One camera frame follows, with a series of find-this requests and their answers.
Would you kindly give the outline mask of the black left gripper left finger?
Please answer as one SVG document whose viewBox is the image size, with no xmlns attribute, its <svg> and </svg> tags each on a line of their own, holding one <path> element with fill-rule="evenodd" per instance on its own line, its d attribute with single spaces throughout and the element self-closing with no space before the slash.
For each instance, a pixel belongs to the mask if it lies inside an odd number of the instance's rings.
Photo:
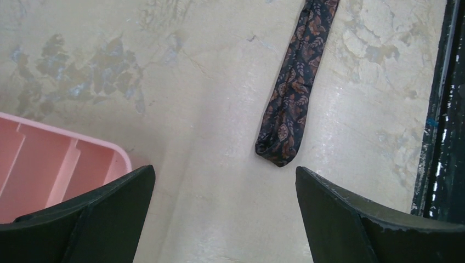
<svg viewBox="0 0 465 263">
<path fill-rule="evenodd" d="M 132 262 L 156 181 L 142 166 L 1 225 L 1 262 Z"/>
</svg>

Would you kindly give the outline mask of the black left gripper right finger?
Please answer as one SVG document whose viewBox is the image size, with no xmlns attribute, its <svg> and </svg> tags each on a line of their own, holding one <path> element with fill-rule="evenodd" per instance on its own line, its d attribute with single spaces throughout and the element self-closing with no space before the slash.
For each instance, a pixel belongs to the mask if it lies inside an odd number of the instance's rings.
<svg viewBox="0 0 465 263">
<path fill-rule="evenodd" d="M 296 192 L 314 262 L 464 262 L 464 226 L 407 214 L 306 167 Z"/>
</svg>

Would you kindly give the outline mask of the brown patterned necktie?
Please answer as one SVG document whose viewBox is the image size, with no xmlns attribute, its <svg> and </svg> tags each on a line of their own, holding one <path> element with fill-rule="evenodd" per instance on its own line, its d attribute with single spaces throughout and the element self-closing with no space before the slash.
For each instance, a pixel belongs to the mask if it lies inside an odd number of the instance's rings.
<svg viewBox="0 0 465 263">
<path fill-rule="evenodd" d="M 305 1 L 265 108 L 257 155 L 284 167 L 303 140 L 310 93 L 337 12 L 338 0 Z"/>
</svg>

